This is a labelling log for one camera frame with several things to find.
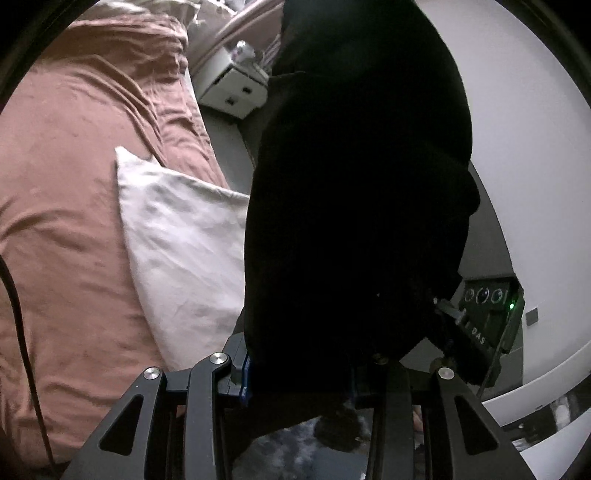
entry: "white wall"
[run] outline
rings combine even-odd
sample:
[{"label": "white wall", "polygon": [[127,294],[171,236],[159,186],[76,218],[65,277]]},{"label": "white wall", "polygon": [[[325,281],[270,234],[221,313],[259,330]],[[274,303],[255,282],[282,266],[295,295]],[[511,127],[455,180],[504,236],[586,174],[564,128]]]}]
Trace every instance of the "white wall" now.
[{"label": "white wall", "polygon": [[472,162],[524,286],[524,382],[591,339],[591,109],[545,45],[494,0],[419,0],[454,55]]}]

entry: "black cable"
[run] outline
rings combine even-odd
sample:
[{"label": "black cable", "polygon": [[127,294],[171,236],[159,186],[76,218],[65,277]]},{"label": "black cable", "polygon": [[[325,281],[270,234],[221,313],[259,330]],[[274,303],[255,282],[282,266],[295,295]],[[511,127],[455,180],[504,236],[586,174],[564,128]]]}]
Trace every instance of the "black cable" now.
[{"label": "black cable", "polygon": [[39,423],[39,429],[41,430],[41,437],[43,438],[43,444],[45,446],[45,452],[47,453],[47,459],[51,473],[56,480],[59,478],[56,468],[56,462],[53,459],[53,452],[51,451],[51,444],[49,443],[49,437],[47,436],[47,428],[45,421],[43,420],[43,414],[41,413],[41,404],[39,402],[39,396],[37,395],[37,387],[35,386],[35,378],[33,376],[33,368],[31,366],[31,360],[27,352],[27,342],[25,340],[25,327],[22,322],[22,310],[21,302],[18,299],[17,286],[14,284],[10,270],[6,265],[6,262],[0,255],[0,277],[2,283],[6,287],[8,298],[10,300],[10,306],[12,307],[12,314],[14,315],[14,325],[17,330],[18,347],[21,351],[22,364],[25,366],[25,372],[27,374],[27,381],[29,383],[29,390],[31,391],[31,399],[33,401],[33,407],[35,408],[35,414],[37,415],[37,421]]}]

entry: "black metal bracket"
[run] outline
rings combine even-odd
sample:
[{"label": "black metal bracket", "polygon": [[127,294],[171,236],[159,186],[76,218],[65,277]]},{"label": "black metal bracket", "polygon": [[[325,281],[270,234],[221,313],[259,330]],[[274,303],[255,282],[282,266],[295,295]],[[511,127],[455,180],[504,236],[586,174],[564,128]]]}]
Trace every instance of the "black metal bracket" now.
[{"label": "black metal bracket", "polygon": [[[192,369],[146,369],[115,404],[66,470],[64,480],[168,480],[177,407],[186,405],[187,480],[231,480],[225,454],[226,408],[244,408],[248,356],[243,334]],[[374,409],[366,479],[412,480],[413,404],[424,412],[430,480],[534,480],[527,464],[451,369],[433,375],[376,357],[352,374],[357,408]]]}]

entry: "silver screw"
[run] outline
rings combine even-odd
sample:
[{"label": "silver screw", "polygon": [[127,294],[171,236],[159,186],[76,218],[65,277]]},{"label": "silver screw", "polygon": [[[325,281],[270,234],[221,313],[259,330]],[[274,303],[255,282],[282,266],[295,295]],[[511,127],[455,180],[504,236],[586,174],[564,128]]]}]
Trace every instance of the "silver screw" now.
[{"label": "silver screw", "polygon": [[209,357],[209,361],[214,365],[221,365],[226,363],[228,356],[224,352],[216,352]]},{"label": "silver screw", "polygon": [[144,378],[146,380],[154,380],[160,376],[160,369],[158,367],[150,367],[144,370]]},{"label": "silver screw", "polygon": [[444,380],[451,380],[453,377],[456,376],[456,374],[453,372],[453,370],[448,367],[441,367],[437,371],[437,373],[439,373],[439,376]]}]

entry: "white nightstand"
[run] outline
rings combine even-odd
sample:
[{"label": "white nightstand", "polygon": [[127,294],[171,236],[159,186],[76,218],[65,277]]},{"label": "white nightstand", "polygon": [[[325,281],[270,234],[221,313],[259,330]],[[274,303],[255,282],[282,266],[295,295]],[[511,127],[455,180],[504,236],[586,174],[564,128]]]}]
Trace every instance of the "white nightstand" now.
[{"label": "white nightstand", "polygon": [[191,78],[197,103],[240,119],[267,101],[267,80],[262,70],[234,63],[225,48]]}]

